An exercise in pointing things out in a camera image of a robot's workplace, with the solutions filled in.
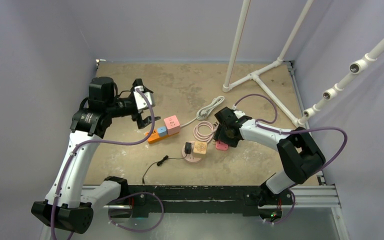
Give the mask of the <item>black power adapter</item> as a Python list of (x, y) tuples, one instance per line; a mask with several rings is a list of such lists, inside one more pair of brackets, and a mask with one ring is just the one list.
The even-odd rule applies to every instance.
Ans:
[(186, 142), (185, 145), (184, 145), (184, 153), (186, 155), (190, 155), (192, 153), (192, 150), (193, 150), (193, 143), (192, 142)]

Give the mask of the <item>light blue small block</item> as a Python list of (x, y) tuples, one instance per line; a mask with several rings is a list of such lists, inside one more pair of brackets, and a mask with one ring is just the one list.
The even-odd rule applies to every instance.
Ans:
[(166, 126), (159, 127), (156, 132), (160, 138), (168, 135), (168, 129)]

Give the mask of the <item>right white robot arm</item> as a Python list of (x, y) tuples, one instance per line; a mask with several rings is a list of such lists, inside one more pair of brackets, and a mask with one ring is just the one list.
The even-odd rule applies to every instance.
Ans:
[(213, 139), (238, 146), (240, 141), (258, 143), (275, 150), (283, 170), (275, 173), (262, 184), (260, 196), (268, 204), (280, 198), (281, 192), (295, 184), (304, 183), (326, 163), (326, 158), (309, 132), (299, 127), (282, 130), (259, 124), (256, 119), (240, 115), (238, 111), (224, 107), (215, 115), (218, 127)]

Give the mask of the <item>pink cube socket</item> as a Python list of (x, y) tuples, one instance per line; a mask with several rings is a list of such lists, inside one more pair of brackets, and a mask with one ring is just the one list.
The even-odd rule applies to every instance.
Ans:
[(168, 135), (175, 135), (180, 132), (181, 124), (176, 115), (169, 116), (163, 119)]

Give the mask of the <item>pink square plug adapter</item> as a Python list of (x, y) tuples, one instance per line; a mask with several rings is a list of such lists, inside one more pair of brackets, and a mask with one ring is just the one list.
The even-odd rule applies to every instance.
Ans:
[(215, 149), (218, 151), (227, 151), (229, 146), (226, 143), (218, 140), (215, 142)]

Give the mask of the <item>beige cube power socket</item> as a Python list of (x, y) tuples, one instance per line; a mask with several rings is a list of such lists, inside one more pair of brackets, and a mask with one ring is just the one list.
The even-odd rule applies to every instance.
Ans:
[(192, 155), (196, 158), (201, 158), (207, 154), (208, 144), (203, 141), (195, 141), (193, 144)]

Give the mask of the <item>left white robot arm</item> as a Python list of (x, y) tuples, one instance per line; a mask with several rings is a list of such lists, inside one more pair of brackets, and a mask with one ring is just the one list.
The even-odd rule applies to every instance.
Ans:
[(154, 127), (158, 117), (154, 114), (142, 118), (145, 110), (155, 106), (153, 92), (137, 78), (122, 97), (111, 77), (101, 76), (91, 80), (88, 96), (72, 116), (69, 141), (57, 177), (42, 201), (33, 203), (31, 213), (50, 227), (52, 238), (55, 230), (70, 234), (83, 234), (90, 227), (94, 213), (114, 201), (126, 203), (130, 197), (126, 179), (109, 176), (91, 193), (84, 195), (82, 189), (93, 156), (114, 118), (130, 116), (139, 129)]

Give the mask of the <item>orange power strip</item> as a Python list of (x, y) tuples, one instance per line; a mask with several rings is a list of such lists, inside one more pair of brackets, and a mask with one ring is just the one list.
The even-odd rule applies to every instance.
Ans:
[(172, 137), (174, 135), (166, 135), (164, 137), (159, 137), (157, 134), (157, 129), (156, 129), (152, 132), (151, 136), (147, 139), (147, 143), (148, 144), (154, 144), (154, 143), (157, 143), (157, 142), (164, 140), (166, 138)]

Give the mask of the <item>pink round power socket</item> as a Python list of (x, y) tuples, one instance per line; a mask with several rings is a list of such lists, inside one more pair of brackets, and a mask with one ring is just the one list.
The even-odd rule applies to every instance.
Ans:
[[(186, 153), (186, 148), (190, 147), (190, 153)], [(199, 157), (193, 156), (193, 149), (195, 147), (195, 141), (188, 141), (186, 142), (183, 147), (181, 148), (181, 155), (182, 159), (190, 164), (197, 164), (201, 162), (203, 159)]]

